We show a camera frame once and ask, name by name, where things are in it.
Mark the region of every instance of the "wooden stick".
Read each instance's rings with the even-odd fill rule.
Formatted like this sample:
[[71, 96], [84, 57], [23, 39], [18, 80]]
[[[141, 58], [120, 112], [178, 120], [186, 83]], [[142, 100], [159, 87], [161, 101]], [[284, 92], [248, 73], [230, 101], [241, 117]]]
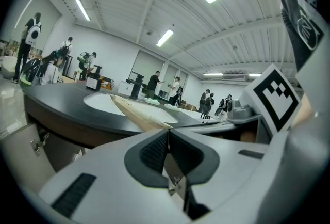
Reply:
[[111, 95], [112, 101], [132, 122], [134, 122], [143, 132], [156, 129], [172, 129], [170, 125], [155, 119], [154, 117], [141, 112], [133, 107], [127, 100], [118, 95]]

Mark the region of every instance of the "ceiling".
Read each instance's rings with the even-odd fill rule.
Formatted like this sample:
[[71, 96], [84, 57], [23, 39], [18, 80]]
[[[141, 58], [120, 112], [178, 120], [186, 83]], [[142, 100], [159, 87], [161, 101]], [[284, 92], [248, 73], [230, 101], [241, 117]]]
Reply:
[[[51, 0], [76, 24], [96, 28], [152, 50], [205, 79], [203, 73], [260, 73], [271, 63], [294, 80], [294, 55], [279, 0]], [[172, 37], [156, 43], [168, 30]]]

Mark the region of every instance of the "open cabinet door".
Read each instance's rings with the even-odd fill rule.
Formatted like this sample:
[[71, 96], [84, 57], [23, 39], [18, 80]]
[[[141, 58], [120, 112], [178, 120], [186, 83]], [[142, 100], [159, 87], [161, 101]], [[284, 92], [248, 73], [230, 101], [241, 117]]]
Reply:
[[55, 171], [43, 148], [35, 152], [32, 141], [40, 142], [40, 137], [37, 126], [28, 124], [3, 139], [0, 147], [17, 183], [38, 193]]

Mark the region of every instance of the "air vent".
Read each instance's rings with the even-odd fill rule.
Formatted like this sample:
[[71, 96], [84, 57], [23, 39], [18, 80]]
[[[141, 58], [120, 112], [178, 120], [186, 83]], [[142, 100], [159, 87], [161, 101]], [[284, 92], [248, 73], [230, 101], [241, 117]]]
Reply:
[[246, 75], [245, 74], [224, 74], [221, 79], [224, 81], [246, 82]]

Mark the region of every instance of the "metal hinge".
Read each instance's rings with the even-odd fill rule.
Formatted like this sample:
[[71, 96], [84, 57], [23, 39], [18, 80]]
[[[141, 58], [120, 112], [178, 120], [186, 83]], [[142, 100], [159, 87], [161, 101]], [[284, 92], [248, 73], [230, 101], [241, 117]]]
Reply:
[[46, 140], [48, 139], [48, 137], [50, 136], [49, 133], [47, 133], [44, 137], [43, 137], [43, 141], [37, 142], [35, 139], [33, 141], [30, 142], [31, 147], [33, 149], [33, 151], [35, 152], [36, 156], [39, 157], [40, 156], [40, 149], [41, 147], [46, 145]]

